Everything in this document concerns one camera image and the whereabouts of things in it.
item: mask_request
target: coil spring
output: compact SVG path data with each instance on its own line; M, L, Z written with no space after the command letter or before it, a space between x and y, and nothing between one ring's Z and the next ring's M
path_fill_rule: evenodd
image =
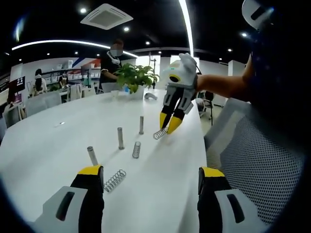
M168 127L154 133L154 139L158 140L159 138L163 137L165 134L167 134L167 131L168 131Z
M126 172L120 169L116 174L114 174L105 184L104 189L110 193L121 181L125 178Z
M139 158L140 146L141 146L140 142L135 142L133 154L132 154L133 158L135 158L135 159Z

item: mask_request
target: metal rod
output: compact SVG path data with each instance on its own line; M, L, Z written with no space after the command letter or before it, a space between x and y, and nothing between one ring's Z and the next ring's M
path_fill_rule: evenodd
M144 117L140 116L139 134L144 134Z
M89 157L91 159L91 162L92 162L93 166L98 165L98 162L97 162L97 159L96 159L93 147L88 147L87 151L88 151L88 154L89 154Z
M118 127L119 149L124 149L122 128Z

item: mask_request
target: air conditioner vent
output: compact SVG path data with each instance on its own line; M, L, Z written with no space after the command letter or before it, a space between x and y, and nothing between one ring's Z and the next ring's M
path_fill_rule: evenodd
M81 23L109 30L132 19L127 13L105 3L90 12Z

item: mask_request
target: potted plant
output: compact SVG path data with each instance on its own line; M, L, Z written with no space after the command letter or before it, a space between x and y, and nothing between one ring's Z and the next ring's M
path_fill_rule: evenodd
M150 87L159 77L152 67L135 66L129 63L119 68L115 75L118 77L117 83L120 86L128 87L132 99L142 99L144 88Z

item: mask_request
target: black ceiling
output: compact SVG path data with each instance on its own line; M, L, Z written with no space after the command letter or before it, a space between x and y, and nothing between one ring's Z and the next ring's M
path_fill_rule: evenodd
M187 30L178 0L55 0L55 1L11 1L6 14L1 14L0 70L9 69L21 58L30 62L53 57L96 57L100 49L96 47L50 43L28 46L11 51L11 48L38 40L68 39L82 40L111 45L115 38L124 41L127 51L153 47L188 47ZM186 0L192 26L195 49L205 50L195 53L201 59L229 62L234 59L246 62L249 48L247 39L241 32L251 32L251 27L241 14L243 0ZM87 15L80 13L85 7L88 12L103 3L109 3L129 15L134 20L105 31L81 24ZM24 27L19 42L13 37L17 22L24 19ZM124 26L130 27L125 33ZM163 51L162 56L178 54L177 51Z

